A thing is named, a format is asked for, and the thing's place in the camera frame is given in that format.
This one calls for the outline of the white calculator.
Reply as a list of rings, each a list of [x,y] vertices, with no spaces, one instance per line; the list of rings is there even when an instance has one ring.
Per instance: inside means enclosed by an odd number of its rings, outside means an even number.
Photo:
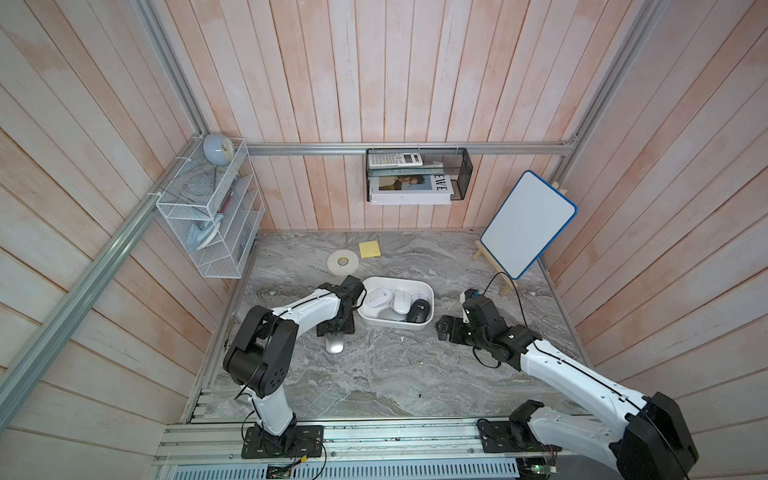
[[[386,151],[368,154],[370,169],[412,168],[422,165],[423,159],[419,153]]]

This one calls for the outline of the silver computer mouse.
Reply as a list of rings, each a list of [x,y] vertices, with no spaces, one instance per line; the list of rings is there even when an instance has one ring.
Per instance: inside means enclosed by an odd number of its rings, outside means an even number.
[[[341,333],[326,334],[325,347],[326,352],[332,355],[340,354],[344,350],[345,335]]]

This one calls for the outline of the white plastic storage box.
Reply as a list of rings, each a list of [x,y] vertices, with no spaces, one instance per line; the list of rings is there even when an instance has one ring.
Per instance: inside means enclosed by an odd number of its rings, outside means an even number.
[[[363,286],[358,313],[370,326],[418,331],[433,319],[434,291],[425,282],[373,276]]]

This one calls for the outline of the yellow sticky note pad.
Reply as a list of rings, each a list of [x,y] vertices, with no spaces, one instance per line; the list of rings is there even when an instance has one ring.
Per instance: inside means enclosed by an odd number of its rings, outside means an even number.
[[[362,259],[377,258],[382,255],[377,241],[366,241],[359,244],[360,257]]]

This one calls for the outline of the black mesh wall basket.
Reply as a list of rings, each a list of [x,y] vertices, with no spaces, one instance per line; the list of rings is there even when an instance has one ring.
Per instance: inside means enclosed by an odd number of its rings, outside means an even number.
[[[367,200],[373,205],[449,205],[465,198],[472,174],[464,148],[366,151]]]

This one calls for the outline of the white tape roll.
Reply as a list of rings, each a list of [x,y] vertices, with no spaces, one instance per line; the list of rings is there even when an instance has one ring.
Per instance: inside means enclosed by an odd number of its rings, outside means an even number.
[[[337,250],[327,257],[326,266],[331,274],[345,277],[356,272],[359,267],[359,257],[351,250]]]

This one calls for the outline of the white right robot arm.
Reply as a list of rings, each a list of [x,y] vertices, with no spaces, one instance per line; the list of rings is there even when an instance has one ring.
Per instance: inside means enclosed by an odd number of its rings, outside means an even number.
[[[498,366],[539,379],[592,414],[587,420],[528,400],[505,421],[476,426],[487,453],[564,449],[599,462],[625,479],[686,479],[699,459],[679,405],[624,387],[568,357],[526,325],[510,326],[494,302],[466,291],[460,317],[442,316],[442,341],[489,353]]]

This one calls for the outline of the white magazine book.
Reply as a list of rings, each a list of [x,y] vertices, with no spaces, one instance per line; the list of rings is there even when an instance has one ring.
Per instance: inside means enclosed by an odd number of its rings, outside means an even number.
[[[374,205],[448,205],[455,193],[441,162],[368,172],[368,201]]]

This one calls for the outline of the small wooden easel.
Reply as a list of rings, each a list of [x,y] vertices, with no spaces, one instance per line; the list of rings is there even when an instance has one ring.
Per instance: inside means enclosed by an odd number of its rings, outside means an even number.
[[[487,250],[487,248],[482,244],[480,240],[475,241],[475,246],[477,247],[477,251],[473,255],[473,259],[478,260],[480,258],[484,258],[490,263],[490,265],[494,268],[495,273],[504,279],[504,287],[501,290],[500,296],[508,296],[517,287],[517,282],[512,280],[506,274],[499,262],[493,257],[493,255]]]

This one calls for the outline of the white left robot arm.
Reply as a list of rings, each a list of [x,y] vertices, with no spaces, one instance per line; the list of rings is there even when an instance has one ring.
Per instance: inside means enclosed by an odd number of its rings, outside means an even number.
[[[364,296],[362,281],[348,276],[339,285],[324,283],[288,305],[257,305],[247,312],[224,356],[223,369],[251,399],[264,433],[282,439],[295,424],[283,383],[297,339],[315,330],[328,353],[342,352],[345,337],[355,333],[354,312]]]

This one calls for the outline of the white ribbed computer mouse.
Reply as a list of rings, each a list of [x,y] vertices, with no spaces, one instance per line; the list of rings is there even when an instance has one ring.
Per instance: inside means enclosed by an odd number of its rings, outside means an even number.
[[[380,287],[366,294],[364,305],[374,310],[389,308],[393,298],[394,292],[391,289]]]

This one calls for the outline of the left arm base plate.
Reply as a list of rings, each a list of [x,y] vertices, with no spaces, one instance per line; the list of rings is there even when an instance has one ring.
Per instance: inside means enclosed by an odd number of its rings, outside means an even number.
[[[259,426],[245,431],[243,459],[294,459],[323,456],[322,426],[289,427],[281,436],[271,435]]]

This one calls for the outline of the black computer mouse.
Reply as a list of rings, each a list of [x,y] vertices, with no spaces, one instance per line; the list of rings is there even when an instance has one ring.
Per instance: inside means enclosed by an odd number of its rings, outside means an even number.
[[[428,300],[416,299],[406,314],[406,321],[411,324],[424,324],[428,321],[431,310],[431,304]]]

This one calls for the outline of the blue framed whiteboard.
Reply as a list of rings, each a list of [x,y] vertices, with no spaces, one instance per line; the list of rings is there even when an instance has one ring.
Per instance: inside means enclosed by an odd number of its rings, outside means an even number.
[[[517,280],[577,213],[575,203],[527,170],[490,221],[480,242],[502,270]]]

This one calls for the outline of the white slim computer mouse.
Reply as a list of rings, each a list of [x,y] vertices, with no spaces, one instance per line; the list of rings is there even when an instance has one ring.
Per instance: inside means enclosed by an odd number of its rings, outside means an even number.
[[[402,289],[397,289],[394,291],[392,309],[396,313],[400,315],[406,315],[410,311],[412,303],[413,297],[410,292]]]

